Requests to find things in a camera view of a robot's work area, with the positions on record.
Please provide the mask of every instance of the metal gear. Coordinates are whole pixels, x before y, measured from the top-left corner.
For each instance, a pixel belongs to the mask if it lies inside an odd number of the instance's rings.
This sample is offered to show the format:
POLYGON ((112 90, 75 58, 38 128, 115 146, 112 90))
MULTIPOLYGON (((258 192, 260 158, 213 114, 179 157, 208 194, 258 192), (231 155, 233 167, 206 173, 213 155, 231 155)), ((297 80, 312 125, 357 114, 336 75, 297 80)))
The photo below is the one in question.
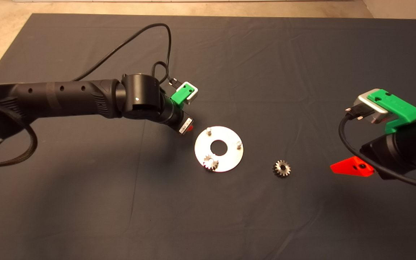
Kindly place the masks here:
POLYGON ((280 160, 274 164, 272 170, 276 176, 284 178, 290 175, 292 168, 286 161, 280 160))
POLYGON ((218 163, 219 162, 217 160, 215 160, 211 155, 207 155, 203 159, 203 166, 208 171, 214 171, 216 168, 218 168, 218 163))

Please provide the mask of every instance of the red plastic part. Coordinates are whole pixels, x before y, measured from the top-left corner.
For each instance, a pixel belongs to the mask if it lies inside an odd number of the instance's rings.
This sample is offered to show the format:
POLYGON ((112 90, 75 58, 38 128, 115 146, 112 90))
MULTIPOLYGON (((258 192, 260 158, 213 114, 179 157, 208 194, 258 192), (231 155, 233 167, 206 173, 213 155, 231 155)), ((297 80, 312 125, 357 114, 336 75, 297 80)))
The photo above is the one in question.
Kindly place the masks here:
POLYGON ((353 156, 351 158, 347 158, 343 161, 332 164, 330 165, 330 169, 334 173, 362 177, 371 176, 375 172, 375 169, 372 166, 357 156, 353 156))

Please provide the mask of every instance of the metal plate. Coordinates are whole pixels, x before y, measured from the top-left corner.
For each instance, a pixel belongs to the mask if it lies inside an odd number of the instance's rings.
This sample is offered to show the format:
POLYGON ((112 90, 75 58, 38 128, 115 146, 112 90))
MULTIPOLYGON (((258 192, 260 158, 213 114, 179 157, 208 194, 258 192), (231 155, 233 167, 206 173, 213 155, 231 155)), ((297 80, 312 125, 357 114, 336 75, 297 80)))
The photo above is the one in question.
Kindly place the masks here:
POLYGON ((211 135, 209 135, 207 129, 205 129, 198 135, 198 138, 195 141, 195 156, 197 157, 198 162, 203 166, 205 156, 211 155, 213 159, 218 161, 218 167, 213 170, 214 172, 222 173, 232 170, 242 159, 242 140, 234 131, 227 127, 212 126, 210 129, 211 135), (227 151, 224 155, 218 156, 211 151, 211 144, 216 140, 221 140, 226 143, 227 151))

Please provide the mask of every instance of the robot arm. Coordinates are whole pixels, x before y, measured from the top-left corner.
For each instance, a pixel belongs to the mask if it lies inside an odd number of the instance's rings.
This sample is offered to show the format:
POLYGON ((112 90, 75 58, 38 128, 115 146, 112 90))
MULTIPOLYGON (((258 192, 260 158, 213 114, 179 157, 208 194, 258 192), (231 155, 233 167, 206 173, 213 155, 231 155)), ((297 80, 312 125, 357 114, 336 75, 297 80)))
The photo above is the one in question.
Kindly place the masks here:
MULTIPOLYGON (((176 94, 173 96, 181 96, 180 91, 176 94)), ((166 96, 155 77, 145 74, 125 74, 121 81, 0 84, 0 141, 40 117, 92 114, 150 120, 168 125, 182 135, 193 122, 182 110, 182 104, 166 96), (1 110, 10 111, 23 123, 13 123, 10 115, 1 110)))
POLYGON ((380 89, 373 89, 356 99, 354 106, 346 109, 340 122, 340 138, 355 156, 331 166, 334 173, 370 176, 375 170, 383 179, 398 179, 416 186, 416 179, 405 176, 416 169, 416 107, 399 97, 380 89), (372 124, 386 123, 386 134, 364 144, 360 150, 346 139, 345 124, 363 118, 372 124))

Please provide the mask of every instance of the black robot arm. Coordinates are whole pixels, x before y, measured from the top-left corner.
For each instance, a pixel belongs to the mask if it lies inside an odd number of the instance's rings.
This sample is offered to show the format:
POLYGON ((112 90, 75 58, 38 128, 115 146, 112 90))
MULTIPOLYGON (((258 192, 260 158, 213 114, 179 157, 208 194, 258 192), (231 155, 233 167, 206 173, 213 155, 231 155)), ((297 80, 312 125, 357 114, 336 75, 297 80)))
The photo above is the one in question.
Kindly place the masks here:
POLYGON ((358 151, 346 139, 345 124, 348 120, 362 119, 376 113, 372 107, 360 103, 347 109, 341 120, 339 135, 345 147, 378 171, 383 179, 398 179, 416 186, 416 179, 405 176, 416 169, 416 120, 400 126, 397 131, 386 134, 363 145, 358 151))
POLYGON ((24 129, 10 114, 29 125, 40 117, 99 114, 168 125, 184 134, 193 122, 166 96, 158 79, 145 74, 123 75, 121 81, 67 81, 0 84, 0 140, 24 129))

